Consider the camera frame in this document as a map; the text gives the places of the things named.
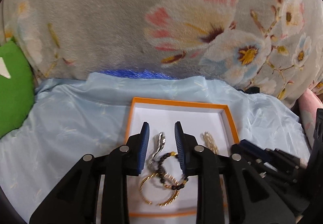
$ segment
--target yellow flower center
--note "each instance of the yellow flower center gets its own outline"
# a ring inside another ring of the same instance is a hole
[[[258,49],[255,46],[247,46],[238,51],[240,54],[238,60],[242,63],[243,66],[249,65],[258,54]]]
[[[292,21],[292,13],[287,12],[286,13],[286,22],[290,23]]]
[[[27,5],[25,2],[21,2],[18,6],[18,15],[24,13],[27,10]]]
[[[5,35],[5,38],[11,38],[14,36],[11,30],[5,31],[4,35]]]
[[[323,86],[323,82],[320,82],[320,83],[317,84],[316,88],[321,89],[322,86]]]
[[[303,59],[304,59],[304,51],[302,50],[301,52],[299,52],[297,60],[301,62]]]

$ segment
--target pink fabric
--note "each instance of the pink fabric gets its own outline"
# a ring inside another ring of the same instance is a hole
[[[311,146],[313,146],[313,133],[315,129],[316,110],[323,108],[323,103],[309,89],[298,99],[300,116],[305,129],[306,136]]]

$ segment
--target green pillow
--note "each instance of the green pillow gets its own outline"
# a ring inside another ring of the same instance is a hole
[[[29,63],[21,49],[9,41],[0,47],[0,138],[22,125],[33,103]]]

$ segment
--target beaded bracelet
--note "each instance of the beaded bracelet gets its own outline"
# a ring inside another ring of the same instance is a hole
[[[175,158],[178,159],[178,154],[176,154],[174,151],[162,155],[158,161],[157,173],[160,178],[160,182],[163,184],[165,188],[172,189],[172,190],[180,190],[184,188],[186,182],[188,182],[187,176],[184,177],[183,182],[181,184],[177,184],[177,185],[167,185],[165,181],[166,174],[165,174],[165,169],[163,167],[163,162],[165,159],[169,158],[170,156],[174,156]]]

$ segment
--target white flower print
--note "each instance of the white flower print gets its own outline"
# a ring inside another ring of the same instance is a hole
[[[304,20],[303,0],[287,0],[282,7],[282,38],[288,38],[302,31]]]
[[[21,46],[24,46],[35,64],[40,64],[43,60],[43,45],[40,40],[40,31],[35,19],[36,12],[30,8],[28,1],[23,1],[18,5],[18,35],[21,38]]]
[[[256,75],[270,52],[270,37],[228,30],[210,44],[200,64],[212,66],[228,84],[242,85]]]
[[[298,46],[296,47],[295,53],[292,56],[292,65],[295,66],[295,68],[302,68],[305,61],[308,59],[309,54],[312,51],[312,40],[308,36],[306,37],[306,34],[303,33],[301,36]]]

